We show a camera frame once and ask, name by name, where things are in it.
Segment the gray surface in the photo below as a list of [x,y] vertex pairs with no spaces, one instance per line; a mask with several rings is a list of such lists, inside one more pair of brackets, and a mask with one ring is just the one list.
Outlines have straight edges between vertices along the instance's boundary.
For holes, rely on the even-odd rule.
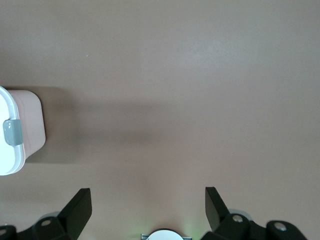
[[0,85],[36,93],[45,146],[0,179],[22,230],[81,187],[80,240],[199,239],[205,187],[319,239],[320,1],[2,0]]

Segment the blue-gray latch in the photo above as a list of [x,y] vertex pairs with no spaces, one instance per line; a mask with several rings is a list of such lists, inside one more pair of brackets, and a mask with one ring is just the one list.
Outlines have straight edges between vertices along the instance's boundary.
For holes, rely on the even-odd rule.
[[21,121],[19,119],[4,121],[3,131],[4,139],[10,146],[18,146],[24,142]]

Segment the black bracket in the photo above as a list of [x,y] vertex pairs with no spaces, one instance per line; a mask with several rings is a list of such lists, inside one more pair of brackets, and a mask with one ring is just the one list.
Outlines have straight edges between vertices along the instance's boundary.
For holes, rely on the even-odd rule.
[[212,231],[201,240],[307,240],[289,222],[273,220],[264,228],[241,214],[231,214],[215,187],[205,188],[205,213]]
[[90,189],[82,188],[58,216],[45,217],[19,233],[12,225],[0,226],[0,240],[77,240],[91,214]]

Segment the floor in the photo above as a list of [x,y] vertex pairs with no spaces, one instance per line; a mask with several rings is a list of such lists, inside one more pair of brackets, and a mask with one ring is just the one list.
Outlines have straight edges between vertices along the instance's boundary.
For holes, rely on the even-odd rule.
[[319,239],[320,1],[2,0],[0,85],[46,144],[0,178],[0,225],[91,188],[79,240],[210,226],[205,187]]

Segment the white lid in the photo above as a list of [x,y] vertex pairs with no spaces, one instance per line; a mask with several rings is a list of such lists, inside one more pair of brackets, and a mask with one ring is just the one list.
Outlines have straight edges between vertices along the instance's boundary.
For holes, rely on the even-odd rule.
[[19,171],[25,163],[24,155],[17,104],[0,86],[0,176]]
[[147,240],[183,240],[183,238],[172,230],[159,230],[152,233]]

